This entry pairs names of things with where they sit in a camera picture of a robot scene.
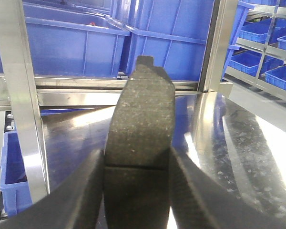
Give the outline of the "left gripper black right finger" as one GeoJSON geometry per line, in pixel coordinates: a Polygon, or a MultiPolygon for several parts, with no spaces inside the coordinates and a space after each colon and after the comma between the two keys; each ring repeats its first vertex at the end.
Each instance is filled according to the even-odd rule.
{"type": "Polygon", "coordinates": [[[213,177],[171,147],[169,198],[180,229],[286,229],[286,186],[268,167],[213,177]]]}

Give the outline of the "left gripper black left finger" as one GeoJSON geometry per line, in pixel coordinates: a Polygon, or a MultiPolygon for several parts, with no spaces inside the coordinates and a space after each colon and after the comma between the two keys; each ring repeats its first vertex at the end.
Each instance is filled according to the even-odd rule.
{"type": "Polygon", "coordinates": [[[54,191],[0,229],[94,229],[102,201],[104,155],[93,150],[54,191]]]}

